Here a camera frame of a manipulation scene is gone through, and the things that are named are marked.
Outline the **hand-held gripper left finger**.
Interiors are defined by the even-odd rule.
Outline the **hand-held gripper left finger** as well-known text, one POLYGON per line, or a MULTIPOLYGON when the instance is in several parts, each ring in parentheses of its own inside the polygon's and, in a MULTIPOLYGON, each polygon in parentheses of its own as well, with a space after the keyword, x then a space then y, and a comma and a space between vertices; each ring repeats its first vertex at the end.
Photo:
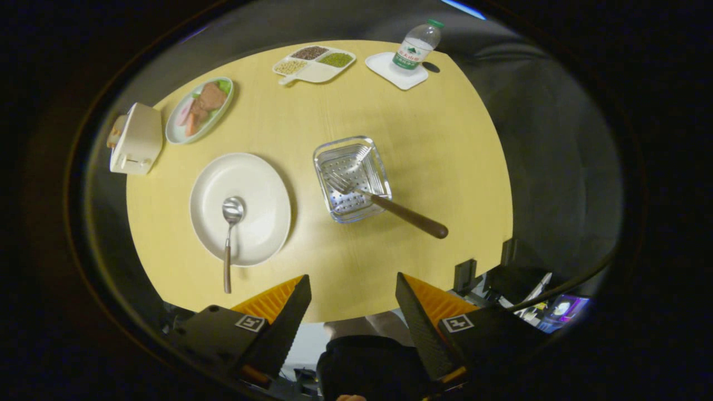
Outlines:
POLYGON ((310 303, 310 276, 294 277, 233 308, 204 308, 178 324, 169 343, 217 375, 268 389, 310 303))

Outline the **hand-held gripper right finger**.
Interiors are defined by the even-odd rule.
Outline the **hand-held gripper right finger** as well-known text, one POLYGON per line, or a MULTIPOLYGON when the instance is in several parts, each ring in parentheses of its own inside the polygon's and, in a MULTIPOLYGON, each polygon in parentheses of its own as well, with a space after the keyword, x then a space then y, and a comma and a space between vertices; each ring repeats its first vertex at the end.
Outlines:
POLYGON ((403 272, 395 298, 438 390, 512 378, 550 338, 500 305, 476 306, 403 272))

